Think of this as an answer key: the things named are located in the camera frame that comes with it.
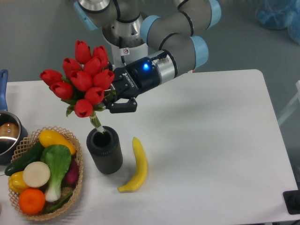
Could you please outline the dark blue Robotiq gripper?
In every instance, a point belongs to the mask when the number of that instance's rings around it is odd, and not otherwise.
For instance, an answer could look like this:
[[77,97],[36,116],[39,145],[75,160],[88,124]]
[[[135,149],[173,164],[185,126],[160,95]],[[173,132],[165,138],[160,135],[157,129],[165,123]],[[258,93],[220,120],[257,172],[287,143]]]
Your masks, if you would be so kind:
[[[144,57],[124,67],[114,69],[112,86],[115,90],[115,101],[119,99],[128,99],[128,101],[105,103],[110,113],[134,113],[137,109],[137,102],[134,98],[161,84],[161,74],[158,66],[155,65],[157,61],[157,57]],[[113,70],[110,61],[107,68]]]

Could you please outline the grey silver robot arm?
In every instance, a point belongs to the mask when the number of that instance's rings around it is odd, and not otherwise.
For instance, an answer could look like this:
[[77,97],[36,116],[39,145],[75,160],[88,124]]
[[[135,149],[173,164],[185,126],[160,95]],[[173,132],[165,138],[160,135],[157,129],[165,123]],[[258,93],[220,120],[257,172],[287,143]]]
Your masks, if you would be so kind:
[[200,32],[221,17],[216,0],[177,0],[168,18],[145,16],[137,0],[77,0],[74,8],[89,30],[101,29],[113,54],[115,77],[98,108],[135,112],[136,97],[205,64]]

